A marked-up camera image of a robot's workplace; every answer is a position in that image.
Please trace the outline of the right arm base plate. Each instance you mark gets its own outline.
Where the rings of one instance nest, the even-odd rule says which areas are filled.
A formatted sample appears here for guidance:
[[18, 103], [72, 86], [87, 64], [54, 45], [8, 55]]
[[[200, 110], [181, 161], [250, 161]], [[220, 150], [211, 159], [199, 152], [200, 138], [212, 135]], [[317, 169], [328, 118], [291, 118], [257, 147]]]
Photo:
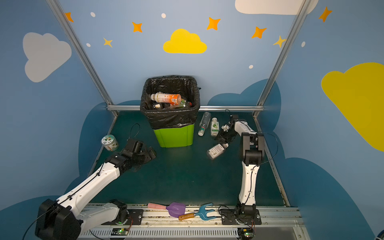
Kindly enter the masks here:
[[221, 221], [223, 225], [261, 225], [262, 220], [259, 210], [251, 214], [246, 214], [243, 212], [237, 213], [235, 209], [220, 209], [218, 210], [219, 215], [221, 216]]

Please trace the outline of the white orange milk tea bottle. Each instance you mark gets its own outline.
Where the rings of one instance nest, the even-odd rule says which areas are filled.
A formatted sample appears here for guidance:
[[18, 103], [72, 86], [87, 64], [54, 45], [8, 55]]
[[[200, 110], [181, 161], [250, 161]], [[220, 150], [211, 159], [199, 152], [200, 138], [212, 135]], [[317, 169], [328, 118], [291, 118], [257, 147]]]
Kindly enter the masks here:
[[182, 101], [180, 94], [165, 94], [162, 92], [151, 94], [150, 99], [157, 103], [169, 103], [171, 105], [179, 105]]

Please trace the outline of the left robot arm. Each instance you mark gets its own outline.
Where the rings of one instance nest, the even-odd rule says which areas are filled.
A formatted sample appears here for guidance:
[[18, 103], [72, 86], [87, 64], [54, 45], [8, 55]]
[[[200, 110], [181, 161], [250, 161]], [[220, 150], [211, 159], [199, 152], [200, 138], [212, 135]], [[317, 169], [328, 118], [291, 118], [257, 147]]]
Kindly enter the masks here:
[[110, 201], [89, 213], [82, 211], [108, 184], [156, 156], [152, 147], [128, 139], [119, 153], [106, 158], [86, 180], [55, 201], [47, 199], [40, 205], [35, 235], [41, 240], [76, 240], [82, 233], [104, 223], [131, 225], [133, 220], [129, 217], [128, 207], [120, 201]]

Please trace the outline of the tall red white label bottle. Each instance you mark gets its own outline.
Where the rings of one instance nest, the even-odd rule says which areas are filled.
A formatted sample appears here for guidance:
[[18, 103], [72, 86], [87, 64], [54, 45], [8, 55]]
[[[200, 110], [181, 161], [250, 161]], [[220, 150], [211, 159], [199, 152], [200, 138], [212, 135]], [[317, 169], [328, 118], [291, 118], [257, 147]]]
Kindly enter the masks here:
[[198, 131], [198, 135], [200, 137], [202, 137], [207, 129], [207, 127], [209, 126], [209, 123], [210, 123], [210, 120], [211, 120], [211, 113], [209, 112], [204, 112], [203, 114], [203, 117], [201, 119], [201, 122], [199, 124], [199, 131]]

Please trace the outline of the purple text label bottle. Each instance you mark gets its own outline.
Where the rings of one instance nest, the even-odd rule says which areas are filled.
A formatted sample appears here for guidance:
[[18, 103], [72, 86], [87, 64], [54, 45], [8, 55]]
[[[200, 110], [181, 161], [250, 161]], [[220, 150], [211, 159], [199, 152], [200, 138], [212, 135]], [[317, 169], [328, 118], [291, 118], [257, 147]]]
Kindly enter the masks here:
[[211, 159], [214, 160], [221, 154], [223, 154], [226, 150], [226, 148], [229, 146], [229, 144], [224, 143], [224, 144], [217, 144], [216, 146], [212, 147], [207, 151], [207, 156]]

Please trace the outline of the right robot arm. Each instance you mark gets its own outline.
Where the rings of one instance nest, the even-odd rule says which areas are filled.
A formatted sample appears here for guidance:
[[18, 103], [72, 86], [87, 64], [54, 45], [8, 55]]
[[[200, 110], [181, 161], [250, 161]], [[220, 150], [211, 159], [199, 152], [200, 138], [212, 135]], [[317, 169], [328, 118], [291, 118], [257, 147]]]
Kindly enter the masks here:
[[257, 221], [256, 183], [260, 165], [265, 157], [265, 136], [254, 131], [247, 121], [237, 115], [230, 115], [229, 122], [222, 126], [216, 139], [221, 144], [229, 144], [240, 136], [240, 161], [242, 162], [242, 186], [239, 201], [235, 207], [235, 217], [239, 222], [251, 224]]

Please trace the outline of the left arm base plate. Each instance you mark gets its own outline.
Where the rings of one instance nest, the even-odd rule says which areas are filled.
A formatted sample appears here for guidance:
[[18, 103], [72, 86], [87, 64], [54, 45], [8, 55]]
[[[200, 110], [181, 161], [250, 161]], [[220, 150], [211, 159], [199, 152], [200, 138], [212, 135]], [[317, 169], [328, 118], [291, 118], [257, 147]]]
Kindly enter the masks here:
[[143, 220], [144, 211], [140, 209], [128, 209], [123, 211], [118, 225], [132, 225], [139, 226]]

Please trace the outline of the red green label bottle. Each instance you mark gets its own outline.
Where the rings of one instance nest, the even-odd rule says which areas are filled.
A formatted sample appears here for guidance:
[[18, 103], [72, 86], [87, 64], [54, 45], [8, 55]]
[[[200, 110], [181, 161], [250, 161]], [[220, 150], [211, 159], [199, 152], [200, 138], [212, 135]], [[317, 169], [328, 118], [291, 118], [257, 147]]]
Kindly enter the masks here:
[[186, 100], [184, 100], [184, 99], [182, 99], [182, 101], [180, 102], [179, 105], [175, 105], [175, 107], [176, 107], [177, 109], [181, 109], [181, 108], [191, 108], [192, 106], [193, 106], [193, 105], [192, 105], [191, 102], [186, 101]]

